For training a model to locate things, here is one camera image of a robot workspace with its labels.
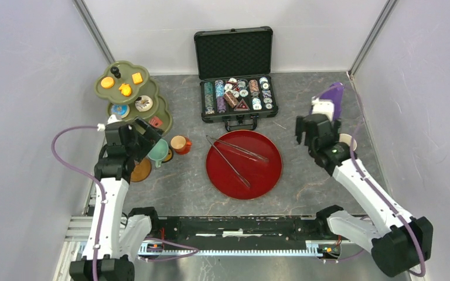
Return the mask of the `white chocolate donut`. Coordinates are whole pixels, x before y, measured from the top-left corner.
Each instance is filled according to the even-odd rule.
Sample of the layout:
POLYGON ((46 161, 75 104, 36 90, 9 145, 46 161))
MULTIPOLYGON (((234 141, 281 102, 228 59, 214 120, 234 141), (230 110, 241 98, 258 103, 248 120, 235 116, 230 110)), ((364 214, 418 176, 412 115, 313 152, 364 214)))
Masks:
POLYGON ((135 108, 139 112, 147 112, 154 105, 153 99, 147 95, 142 95, 135 100, 135 108))

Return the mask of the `teal cup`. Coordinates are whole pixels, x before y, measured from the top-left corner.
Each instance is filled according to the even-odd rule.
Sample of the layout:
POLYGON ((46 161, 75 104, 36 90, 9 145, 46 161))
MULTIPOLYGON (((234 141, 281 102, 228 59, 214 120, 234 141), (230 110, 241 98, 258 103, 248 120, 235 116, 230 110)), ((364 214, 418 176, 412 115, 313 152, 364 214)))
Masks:
POLYGON ((155 146, 149 151, 147 157, 153 161, 156 168, 160 168, 166 159, 169 151, 169 145, 166 140, 160 139, 155 146))

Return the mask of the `metal tongs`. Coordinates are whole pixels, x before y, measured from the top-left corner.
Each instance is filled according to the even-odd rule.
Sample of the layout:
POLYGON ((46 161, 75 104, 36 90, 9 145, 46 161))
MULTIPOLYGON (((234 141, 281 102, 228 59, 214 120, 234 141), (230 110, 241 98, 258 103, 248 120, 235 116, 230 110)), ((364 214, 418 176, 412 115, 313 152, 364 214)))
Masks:
POLYGON ((228 146, 229 148, 232 148, 231 151, 233 153, 235 153, 237 155, 240 155, 240 156, 243 156, 243 157, 246 157, 246 158, 248 158, 250 160, 253 160, 253 161, 260 161, 260 162, 264 162, 264 163, 268 163, 270 161, 269 158, 267 158, 267 157, 265 157, 265 156, 263 156, 261 154, 258 154, 258 153, 252 152, 250 150, 247 150, 245 148, 242 148, 241 146, 238 146, 238 145, 235 145, 235 144, 232 144, 232 143, 229 143, 229 142, 225 142, 225 141, 223 141, 221 139, 214 138, 214 137, 212 137, 210 135, 206 135, 205 137, 206 137, 206 140, 208 141, 208 143, 210 144, 210 146, 221 156, 222 159, 224 159, 224 161, 232 169, 232 171, 235 173, 235 175, 240 179, 240 181, 248 189, 251 188, 250 182, 231 164, 231 162, 228 160, 228 158, 225 157, 225 155, 215 145, 215 143, 217 142, 217 143, 221 143, 221 144, 223 144, 225 146, 228 146))

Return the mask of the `red round coaster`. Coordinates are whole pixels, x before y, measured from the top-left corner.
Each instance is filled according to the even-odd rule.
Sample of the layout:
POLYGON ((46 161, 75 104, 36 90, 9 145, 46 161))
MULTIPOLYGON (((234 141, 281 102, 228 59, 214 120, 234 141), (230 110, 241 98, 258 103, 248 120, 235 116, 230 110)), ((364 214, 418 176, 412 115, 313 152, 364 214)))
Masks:
POLYGON ((189 153, 191 150, 191 147, 192 147, 192 141, 189 138, 185 138, 185 139, 186 139, 186 142, 185 142, 185 147, 183 150, 184 155, 189 153))

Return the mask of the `pink triangular cake slice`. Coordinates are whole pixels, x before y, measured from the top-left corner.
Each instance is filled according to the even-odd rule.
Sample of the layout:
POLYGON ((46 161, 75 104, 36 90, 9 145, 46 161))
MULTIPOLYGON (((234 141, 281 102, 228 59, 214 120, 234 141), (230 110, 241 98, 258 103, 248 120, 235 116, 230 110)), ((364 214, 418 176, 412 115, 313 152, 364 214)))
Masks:
POLYGON ((153 116, 149 121, 149 124, 155 128, 160 128, 163 125, 163 122, 159 117, 153 116))

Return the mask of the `orange round cookie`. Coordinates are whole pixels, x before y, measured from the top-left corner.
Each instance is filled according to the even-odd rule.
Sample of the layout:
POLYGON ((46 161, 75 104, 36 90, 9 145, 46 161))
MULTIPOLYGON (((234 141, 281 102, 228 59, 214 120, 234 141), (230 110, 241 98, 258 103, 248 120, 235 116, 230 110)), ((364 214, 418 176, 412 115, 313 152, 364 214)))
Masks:
POLYGON ((111 87, 113 87, 115 84, 115 80, 112 77, 104 77, 101 81, 100 81, 100 85, 104 88, 104 89, 109 89, 111 87))

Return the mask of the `brown wooden coaster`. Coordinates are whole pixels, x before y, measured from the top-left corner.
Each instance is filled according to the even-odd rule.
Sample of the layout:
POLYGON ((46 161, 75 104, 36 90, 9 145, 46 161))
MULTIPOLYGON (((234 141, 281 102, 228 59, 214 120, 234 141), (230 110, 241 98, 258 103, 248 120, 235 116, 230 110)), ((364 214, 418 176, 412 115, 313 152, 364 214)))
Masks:
POLYGON ((148 158, 143 158, 140 162, 135 163, 135 167, 131 173, 131 183, 137 183, 145 180, 152 171, 152 164, 148 158))

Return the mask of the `orange fish cookie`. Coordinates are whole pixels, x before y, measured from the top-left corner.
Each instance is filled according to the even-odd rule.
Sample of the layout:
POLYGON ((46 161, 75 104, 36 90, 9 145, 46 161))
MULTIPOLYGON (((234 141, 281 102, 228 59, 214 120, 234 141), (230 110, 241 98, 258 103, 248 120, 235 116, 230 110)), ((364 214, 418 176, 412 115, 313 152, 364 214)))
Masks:
POLYGON ((131 88, 131 86, 129 84, 122 83, 120 85, 120 87, 118 88, 118 90, 125 97, 129 97, 129 96, 132 95, 132 88, 131 88))

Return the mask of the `green three-tier dessert stand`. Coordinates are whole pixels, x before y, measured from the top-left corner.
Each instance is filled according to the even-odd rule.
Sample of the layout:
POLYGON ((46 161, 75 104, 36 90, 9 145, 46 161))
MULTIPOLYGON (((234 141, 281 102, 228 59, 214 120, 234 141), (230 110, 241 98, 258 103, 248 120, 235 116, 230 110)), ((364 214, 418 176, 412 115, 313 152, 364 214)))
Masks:
POLYGON ((133 121, 135 117, 140 117, 149 123, 153 116, 157 116, 163 122, 160 129, 164 131, 164 135, 166 135, 173 127, 173 117, 169 110, 169 103, 161 94, 159 84, 151 77, 149 71, 143 66, 125 60, 111 63, 97 79, 94 85, 94 93, 98 98, 108 101, 106 109, 107 116, 110 116, 109 109, 112 104, 129 105, 130 113, 126 118, 122 118, 123 121, 129 122, 133 121), (142 74, 144 82, 135 85, 132 82, 131 76, 137 72, 142 74), (107 76, 112 77, 115 80, 115 84, 109 89, 104 89, 100 85, 100 81, 107 76), (125 97, 120 93, 118 88, 122 83, 131 86, 131 96, 125 97), (153 107, 147 112, 139 112, 135 108, 135 100, 142 95, 151 97, 154 102, 153 107))

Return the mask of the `blue donut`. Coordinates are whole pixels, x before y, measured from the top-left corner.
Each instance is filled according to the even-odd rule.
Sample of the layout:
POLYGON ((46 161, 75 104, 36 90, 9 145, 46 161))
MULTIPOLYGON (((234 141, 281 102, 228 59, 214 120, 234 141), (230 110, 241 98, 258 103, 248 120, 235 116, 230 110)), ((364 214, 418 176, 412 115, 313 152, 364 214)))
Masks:
POLYGON ((126 118, 130 113, 129 105, 115 105, 112 104, 109 109, 110 115, 116 115, 120 118, 126 118))

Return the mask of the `yellow rectangular biscuit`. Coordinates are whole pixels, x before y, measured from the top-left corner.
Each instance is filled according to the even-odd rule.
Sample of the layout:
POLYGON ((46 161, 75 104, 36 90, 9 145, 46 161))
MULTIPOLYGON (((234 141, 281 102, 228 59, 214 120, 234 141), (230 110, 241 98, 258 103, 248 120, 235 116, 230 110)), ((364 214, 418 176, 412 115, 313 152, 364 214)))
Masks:
POLYGON ((142 76, 142 74, 140 72, 132 74, 131 77, 132 77, 132 82, 135 85, 138 85, 138 84, 141 84, 141 83, 144 82, 144 78, 143 78, 143 76, 142 76))

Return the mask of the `pink mug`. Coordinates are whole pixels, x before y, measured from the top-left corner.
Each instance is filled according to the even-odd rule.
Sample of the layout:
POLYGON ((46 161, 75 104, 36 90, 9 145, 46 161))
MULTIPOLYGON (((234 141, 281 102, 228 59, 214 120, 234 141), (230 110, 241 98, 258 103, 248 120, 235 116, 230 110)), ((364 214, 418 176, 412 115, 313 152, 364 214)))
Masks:
POLYGON ((347 133, 340 133, 339 134, 339 142, 343 142, 348 145, 349 148, 352 149, 352 151, 355 151, 357 149, 357 140, 347 133))

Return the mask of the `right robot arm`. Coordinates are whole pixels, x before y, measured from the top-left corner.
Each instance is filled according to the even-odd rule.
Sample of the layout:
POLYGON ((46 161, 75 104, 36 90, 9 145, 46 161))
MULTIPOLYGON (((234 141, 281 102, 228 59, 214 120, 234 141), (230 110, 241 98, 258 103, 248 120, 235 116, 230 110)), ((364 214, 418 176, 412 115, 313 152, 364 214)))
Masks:
POLYGON ((340 235, 371 254, 388 277, 408 272, 426 275, 434 227, 425 217, 415 217, 375 181, 354 151, 355 139, 340 141, 339 121, 325 114, 298 116, 295 136, 308 147, 314 162, 340 183, 364 209, 370 221, 349 214, 338 205, 317 212, 315 232, 329 239, 340 235))

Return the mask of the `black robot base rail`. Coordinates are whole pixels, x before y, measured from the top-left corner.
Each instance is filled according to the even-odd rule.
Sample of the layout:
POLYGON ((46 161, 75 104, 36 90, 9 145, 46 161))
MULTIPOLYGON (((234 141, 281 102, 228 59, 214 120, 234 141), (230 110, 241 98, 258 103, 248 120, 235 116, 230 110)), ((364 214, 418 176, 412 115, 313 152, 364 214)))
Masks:
POLYGON ((140 258, 177 256, 315 257, 336 260, 342 239, 323 234, 313 216, 159 217, 140 258))

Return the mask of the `small orange cup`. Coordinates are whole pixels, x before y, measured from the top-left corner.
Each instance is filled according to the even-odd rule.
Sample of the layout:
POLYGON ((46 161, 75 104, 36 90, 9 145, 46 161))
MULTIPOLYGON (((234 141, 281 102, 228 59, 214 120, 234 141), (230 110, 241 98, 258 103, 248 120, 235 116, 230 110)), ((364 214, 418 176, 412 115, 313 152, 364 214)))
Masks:
POLYGON ((185 142, 186 142, 185 138, 186 138, 185 136, 176 135, 171 139, 170 145, 171 145, 172 149, 175 151, 175 153, 177 153, 179 155, 184 155, 183 150, 184 150, 185 142))

